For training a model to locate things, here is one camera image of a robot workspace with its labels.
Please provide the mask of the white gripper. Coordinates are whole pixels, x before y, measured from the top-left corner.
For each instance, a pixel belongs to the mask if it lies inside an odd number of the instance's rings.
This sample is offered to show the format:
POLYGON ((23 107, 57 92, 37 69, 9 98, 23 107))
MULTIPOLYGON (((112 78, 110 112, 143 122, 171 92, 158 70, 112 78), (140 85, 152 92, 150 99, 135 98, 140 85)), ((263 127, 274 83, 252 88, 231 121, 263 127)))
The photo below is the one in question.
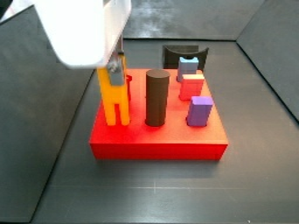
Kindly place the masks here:
POLYGON ((107 66, 111 85, 123 86, 122 56, 111 54, 127 25, 131 0, 32 1, 60 62, 69 68, 107 66))

